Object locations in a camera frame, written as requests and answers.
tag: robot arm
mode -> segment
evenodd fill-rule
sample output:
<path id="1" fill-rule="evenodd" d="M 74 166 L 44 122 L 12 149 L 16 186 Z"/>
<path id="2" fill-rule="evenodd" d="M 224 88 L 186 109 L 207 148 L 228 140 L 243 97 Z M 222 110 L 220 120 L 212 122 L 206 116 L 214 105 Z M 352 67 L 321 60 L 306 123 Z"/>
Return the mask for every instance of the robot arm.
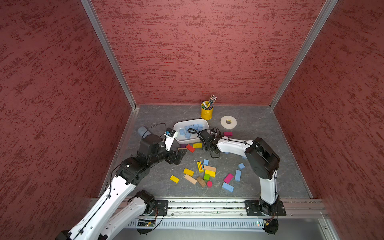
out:
<path id="1" fill-rule="evenodd" d="M 276 175 L 280 158 L 260 137 L 255 140 L 238 140 L 224 137 L 206 129 L 199 132 L 204 150 L 211 153 L 230 152 L 246 157 L 255 174 L 260 178 L 260 211 L 266 216 L 276 212 L 279 196 L 276 190 Z"/>
<path id="2" fill-rule="evenodd" d="M 143 190 L 124 209 L 110 218 L 153 166 L 163 160 L 176 165 L 181 162 L 186 150 L 180 149 L 176 153 L 170 149 L 176 136 L 177 132 L 168 128 L 164 142 L 159 136 L 152 134 L 142 139 L 137 155 L 121 163 L 108 189 L 92 209 L 71 230 L 62 231 L 56 240 L 112 239 L 132 219 L 153 211 L 154 197 Z"/>

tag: red textured wall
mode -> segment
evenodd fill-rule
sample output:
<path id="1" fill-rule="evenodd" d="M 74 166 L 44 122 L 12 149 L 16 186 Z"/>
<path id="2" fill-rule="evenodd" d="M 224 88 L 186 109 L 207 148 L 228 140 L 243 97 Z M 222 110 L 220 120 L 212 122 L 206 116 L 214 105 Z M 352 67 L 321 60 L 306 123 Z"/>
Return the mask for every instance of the red textured wall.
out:
<path id="1" fill-rule="evenodd" d="M 384 236 L 384 2 L 339 0 L 275 113 L 343 240 Z"/>
<path id="2" fill-rule="evenodd" d="M 138 104 L 268 105 L 325 0 L 94 0 Z"/>
<path id="3" fill-rule="evenodd" d="M 81 219 L 129 108 L 79 0 L 1 1 L 1 239 L 54 239 Z"/>

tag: blue wooden block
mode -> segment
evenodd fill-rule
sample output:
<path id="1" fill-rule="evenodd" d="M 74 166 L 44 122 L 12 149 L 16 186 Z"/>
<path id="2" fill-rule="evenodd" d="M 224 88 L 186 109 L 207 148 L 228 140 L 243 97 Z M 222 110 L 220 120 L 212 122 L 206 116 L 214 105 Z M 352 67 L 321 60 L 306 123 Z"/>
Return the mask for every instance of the blue wooden block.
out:
<path id="1" fill-rule="evenodd" d="M 228 183 L 223 182 L 223 188 L 227 189 L 230 192 L 233 192 L 233 187 L 229 185 Z"/>
<path id="2" fill-rule="evenodd" d="M 235 181 L 240 181 L 240 177 L 241 177 L 241 171 L 240 170 L 236 170 L 236 175 L 235 175 Z"/>

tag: roll of tape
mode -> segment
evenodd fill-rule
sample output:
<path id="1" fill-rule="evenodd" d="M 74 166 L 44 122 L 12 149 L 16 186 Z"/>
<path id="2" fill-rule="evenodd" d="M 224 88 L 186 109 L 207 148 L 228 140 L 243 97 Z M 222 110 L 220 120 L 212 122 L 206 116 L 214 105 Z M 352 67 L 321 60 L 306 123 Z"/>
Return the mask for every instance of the roll of tape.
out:
<path id="1" fill-rule="evenodd" d="M 232 116 L 224 116 L 220 120 L 221 125 L 226 129 L 233 129 L 237 125 L 237 121 Z"/>

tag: brown wood block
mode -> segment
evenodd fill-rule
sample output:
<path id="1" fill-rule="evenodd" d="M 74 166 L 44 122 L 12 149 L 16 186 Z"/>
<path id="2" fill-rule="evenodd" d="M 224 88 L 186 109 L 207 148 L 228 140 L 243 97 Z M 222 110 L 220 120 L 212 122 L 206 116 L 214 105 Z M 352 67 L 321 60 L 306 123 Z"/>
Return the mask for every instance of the brown wood block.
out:
<path id="1" fill-rule="evenodd" d="M 204 170 L 216 172 L 216 168 L 215 167 L 211 167 L 211 166 L 207 166 L 207 165 L 204 165 Z"/>
<path id="2" fill-rule="evenodd" d="M 196 184 L 196 182 L 197 182 L 196 179 L 194 179 L 193 177 L 191 177 L 191 176 L 188 175 L 188 174 L 186 174 L 186 175 L 184 176 L 184 178 L 187 179 L 188 181 L 190 181 L 190 182 L 193 183 L 193 184 Z"/>
<path id="3" fill-rule="evenodd" d="M 198 176 L 196 178 L 196 180 L 199 182 L 199 184 L 201 185 L 201 187 L 205 187 L 206 183 L 204 181 L 204 179 L 201 177 L 201 176 Z"/>

